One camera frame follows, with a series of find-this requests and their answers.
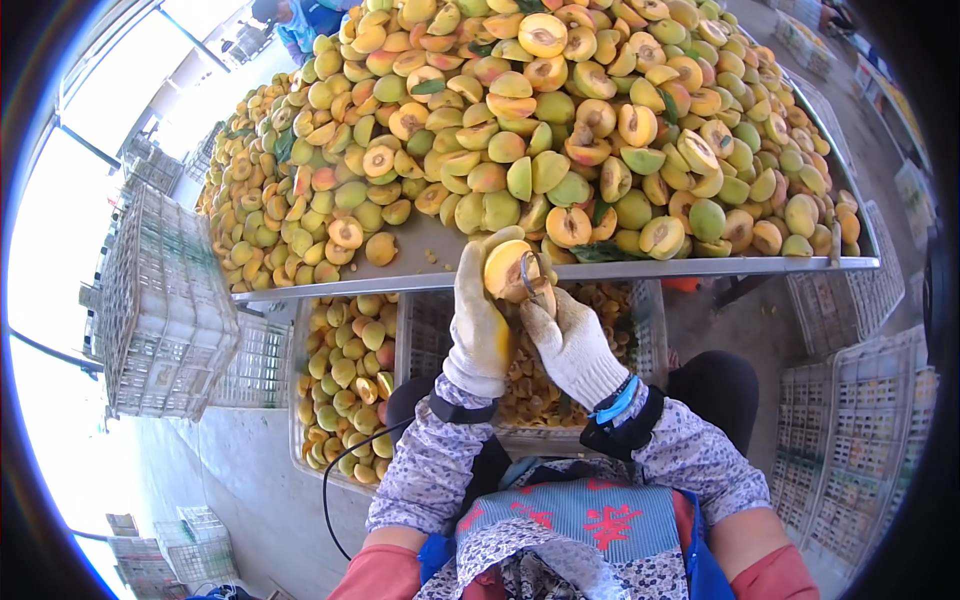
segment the person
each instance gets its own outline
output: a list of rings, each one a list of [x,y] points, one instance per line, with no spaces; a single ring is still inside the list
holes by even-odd
[[[662,392],[620,365],[592,309],[554,288],[556,320],[530,301],[519,317],[549,377],[590,413],[581,442],[602,454],[511,462],[489,419],[512,333],[482,272],[522,236],[465,247],[453,347],[436,380],[388,402],[388,426],[414,419],[329,598],[819,598],[743,456],[759,390],[739,357],[700,354]]]
[[[290,58],[303,66],[313,56],[317,35],[332,36],[340,31],[346,10],[360,0],[255,0],[253,18],[274,27]]]

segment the black cable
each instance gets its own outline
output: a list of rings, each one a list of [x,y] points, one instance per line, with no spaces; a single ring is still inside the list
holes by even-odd
[[[381,432],[379,432],[379,433],[377,433],[377,434],[375,434],[375,435],[372,435],[372,436],[368,437],[368,438],[367,438],[366,440],[364,440],[363,442],[360,442],[359,444],[354,444],[354,445],[352,445],[351,447],[349,447],[349,448],[347,448],[346,450],[344,450],[343,452],[341,452],[341,453],[340,453],[340,456],[338,456],[337,458],[335,458],[335,459],[333,459],[332,461],[330,461],[330,464],[326,466],[326,470],[324,471],[324,519],[326,519],[326,530],[330,532],[330,538],[333,540],[333,543],[335,543],[335,544],[337,545],[337,550],[340,550],[340,554],[343,554],[343,555],[344,555],[344,558],[347,559],[348,561],[352,561],[352,560],[353,560],[353,557],[351,557],[349,554],[347,554],[347,550],[344,550],[344,547],[343,547],[342,545],[340,545],[340,541],[337,540],[336,534],[333,533],[333,525],[330,524],[330,511],[329,511],[329,509],[327,508],[327,505],[326,505],[326,478],[329,476],[330,470],[337,466],[337,463],[340,461],[340,459],[342,459],[342,458],[344,458],[345,456],[347,456],[348,454],[350,454],[350,452],[352,452],[353,450],[357,449],[357,448],[360,447],[361,445],[371,444],[371,443],[373,442],[373,440],[376,440],[376,439],[379,438],[380,436],[387,435],[387,434],[390,433],[391,431],[395,431],[395,430],[397,430],[397,429],[400,429],[401,427],[406,427],[407,425],[409,425],[410,423],[412,423],[413,420],[414,420],[413,417],[411,417],[410,419],[402,420],[401,422],[397,423],[397,424],[394,425],[393,427],[387,427],[387,428],[384,429],[383,431],[381,431]]]

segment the apron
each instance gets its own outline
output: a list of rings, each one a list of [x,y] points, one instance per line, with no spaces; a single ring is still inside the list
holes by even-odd
[[[576,468],[584,463],[553,465]],[[508,598],[733,600],[703,541],[694,494],[684,493],[695,509],[691,544],[684,553],[672,489],[630,485],[620,477],[524,485],[532,471],[515,477],[511,490],[477,498],[457,523],[453,540],[437,536],[428,541],[424,548],[453,542],[456,547],[446,554],[452,558],[437,564],[443,565],[439,570],[423,577],[417,600],[459,598],[494,565],[499,565]]]

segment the hand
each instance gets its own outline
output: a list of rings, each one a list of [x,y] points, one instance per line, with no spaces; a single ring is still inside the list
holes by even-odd
[[[484,289],[483,268],[488,252],[522,238],[522,228],[504,228],[483,242],[469,242],[460,256],[450,323],[453,348],[444,360],[444,374],[453,385],[474,396],[493,399],[507,389],[516,341]]]
[[[556,321],[530,301],[520,306],[520,318],[553,382],[592,411],[630,372],[613,356],[596,313],[564,290],[553,291]]]

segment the peeling tool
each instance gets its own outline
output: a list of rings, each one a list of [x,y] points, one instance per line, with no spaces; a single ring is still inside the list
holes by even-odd
[[[527,275],[531,258],[537,263],[538,275],[533,278]],[[530,300],[545,310],[551,319],[556,319],[557,299],[553,294],[553,286],[550,285],[550,279],[546,276],[546,270],[543,268],[540,256],[536,252],[527,251],[520,257],[520,278],[523,280],[523,285],[527,288],[527,294],[530,295]]]

